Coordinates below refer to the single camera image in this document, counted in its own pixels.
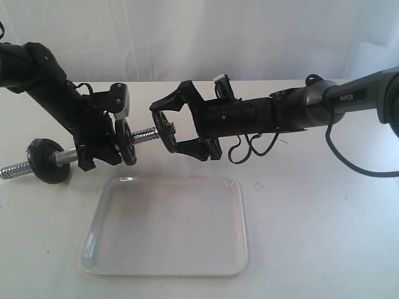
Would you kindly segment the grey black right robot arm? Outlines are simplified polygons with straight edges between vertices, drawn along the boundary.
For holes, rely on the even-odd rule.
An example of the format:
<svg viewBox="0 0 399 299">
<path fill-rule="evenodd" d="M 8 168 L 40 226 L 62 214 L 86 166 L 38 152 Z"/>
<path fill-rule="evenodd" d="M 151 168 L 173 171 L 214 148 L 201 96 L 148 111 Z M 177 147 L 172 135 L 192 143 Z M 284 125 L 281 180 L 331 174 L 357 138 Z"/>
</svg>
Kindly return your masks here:
<svg viewBox="0 0 399 299">
<path fill-rule="evenodd" d="M 221 158 L 220 137 L 256 133 L 293 133 L 337 123 L 346 113 L 376 110 L 382 124 L 398 133 L 398 68 L 386 69 L 337 85 L 311 74 L 305 86 L 249 100 L 234 96 L 229 79 L 215 80 L 217 97 L 204 100 L 191 80 L 150 106 L 154 124 L 167 150 L 200 161 Z M 197 138 L 177 142 L 166 127 L 165 111 L 190 109 Z"/>
</svg>

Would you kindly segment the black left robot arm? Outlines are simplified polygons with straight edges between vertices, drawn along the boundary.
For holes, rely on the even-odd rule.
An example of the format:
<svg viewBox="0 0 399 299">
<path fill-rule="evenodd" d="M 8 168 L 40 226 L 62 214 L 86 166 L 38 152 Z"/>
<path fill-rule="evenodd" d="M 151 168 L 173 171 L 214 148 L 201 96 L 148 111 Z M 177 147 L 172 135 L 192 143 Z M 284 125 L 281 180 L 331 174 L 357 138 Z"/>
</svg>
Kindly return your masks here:
<svg viewBox="0 0 399 299">
<path fill-rule="evenodd" d="M 122 162 L 115 149 L 111 118 L 95 102 L 93 93 L 78 92 L 46 46 L 1 43 L 1 86 L 13 93 L 27 93 L 73 136 L 82 170 L 94 169 L 95 159 L 112 166 Z"/>
</svg>

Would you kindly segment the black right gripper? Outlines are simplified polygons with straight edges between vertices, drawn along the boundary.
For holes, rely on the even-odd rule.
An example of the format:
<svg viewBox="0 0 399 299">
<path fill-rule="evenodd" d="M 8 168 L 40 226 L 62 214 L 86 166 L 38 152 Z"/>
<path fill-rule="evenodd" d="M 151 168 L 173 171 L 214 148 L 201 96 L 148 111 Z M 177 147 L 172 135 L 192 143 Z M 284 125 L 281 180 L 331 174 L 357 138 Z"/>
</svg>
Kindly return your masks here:
<svg viewBox="0 0 399 299">
<path fill-rule="evenodd" d="M 227 98 L 204 100 L 191 80 L 183 81 L 169 95 L 150 105 L 151 112 L 179 112 L 187 104 L 198 134 L 196 139 L 176 144 L 176 152 L 191 156 L 199 161 L 220 160 L 222 149 L 218 138 L 227 124 L 228 108 L 234 101 Z"/>
</svg>

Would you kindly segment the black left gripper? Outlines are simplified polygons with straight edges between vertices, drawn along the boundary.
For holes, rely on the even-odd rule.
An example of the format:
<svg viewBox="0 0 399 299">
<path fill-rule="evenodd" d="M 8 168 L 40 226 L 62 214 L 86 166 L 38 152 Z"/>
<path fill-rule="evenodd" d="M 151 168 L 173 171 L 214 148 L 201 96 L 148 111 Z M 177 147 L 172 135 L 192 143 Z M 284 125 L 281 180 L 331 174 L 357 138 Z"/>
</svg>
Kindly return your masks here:
<svg viewBox="0 0 399 299">
<path fill-rule="evenodd" d="M 115 131 L 107 112 L 90 102 L 70 104 L 70 134 L 74 139 L 78 167 L 83 171 L 95 168 L 94 158 L 109 165 L 118 165 L 122 158 L 116 149 Z"/>
</svg>

